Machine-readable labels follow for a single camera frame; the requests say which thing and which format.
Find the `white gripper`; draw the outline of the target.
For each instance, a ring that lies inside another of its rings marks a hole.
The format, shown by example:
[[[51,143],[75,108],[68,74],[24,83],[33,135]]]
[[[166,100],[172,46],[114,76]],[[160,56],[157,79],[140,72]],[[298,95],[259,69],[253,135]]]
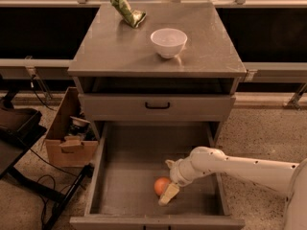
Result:
[[[177,161],[167,159],[165,163],[170,169],[170,178],[174,183],[171,182],[165,186],[159,197],[160,206],[166,206],[179,193],[179,187],[185,187],[196,179],[196,170],[189,158]]]

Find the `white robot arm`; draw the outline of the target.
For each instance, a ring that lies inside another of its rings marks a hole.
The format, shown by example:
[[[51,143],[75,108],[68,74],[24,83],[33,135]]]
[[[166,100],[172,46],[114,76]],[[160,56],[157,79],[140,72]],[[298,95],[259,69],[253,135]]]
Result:
[[[228,156],[196,147],[184,159],[166,160],[171,182],[158,203],[167,205],[179,189],[213,173],[226,174],[285,197],[282,230],[307,230],[307,160],[300,163]]]

